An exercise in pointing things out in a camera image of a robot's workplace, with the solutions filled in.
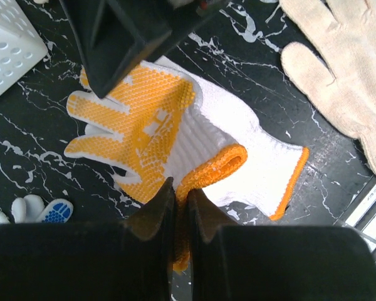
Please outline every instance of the white plastic basket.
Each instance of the white plastic basket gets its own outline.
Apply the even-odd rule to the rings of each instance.
[[[0,0],[0,95],[48,50],[15,0]]]

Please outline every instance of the knit cotton glove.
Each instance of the knit cotton glove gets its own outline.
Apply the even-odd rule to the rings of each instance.
[[[281,62],[293,83],[341,133],[359,139],[376,174],[376,0],[280,0],[319,51],[289,44]]]
[[[86,74],[81,84],[90,89]],[[102,132],[72,140],[67,157],[86,157],[127,171],[115,182],[132,198],[150,201],[168,177],[178,202],[175,270],[187,267],[189,240],[183,221],[188,192],[236,171],[245,148],[201,114],[202,91],[185,73],[142,62],[104,98],[74,92],[68,113]]]
[[[157,61],[189,74],[202,88],[202,114],[248,152],[244,165],[229,177],[205,187],[217,206],[239,201],[257,207],[271,219],[283,216],[309,150],[283,143],[265,132],[253,110],[223,88],[189,73],[166,57]]]

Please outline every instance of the black marble surface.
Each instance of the black marble surface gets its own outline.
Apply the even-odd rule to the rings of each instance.
[[[275,224],[334,224],[372,173],[358,144],[338,133],[282,72],[281,49],[309,42],[277,3],[263,1],[274,2],[235,0],[167,56],[241,97],[271,135],[310,148],[290,206]],[[10,215],[14,198],[34,193],[72,201],[71,222],[128,217],[141,205],[114,187],[111,167],[63,155],[84,125],[65,109],[68,95],[81,89],[81,63],[59,2],[18,3],[50,51],[0,97],[0,210]],[[272,223],[245,207],[232,203],[223,210],[242,224]],[[190,300],[189,281],[189,272],[175,274],[173,300]]]

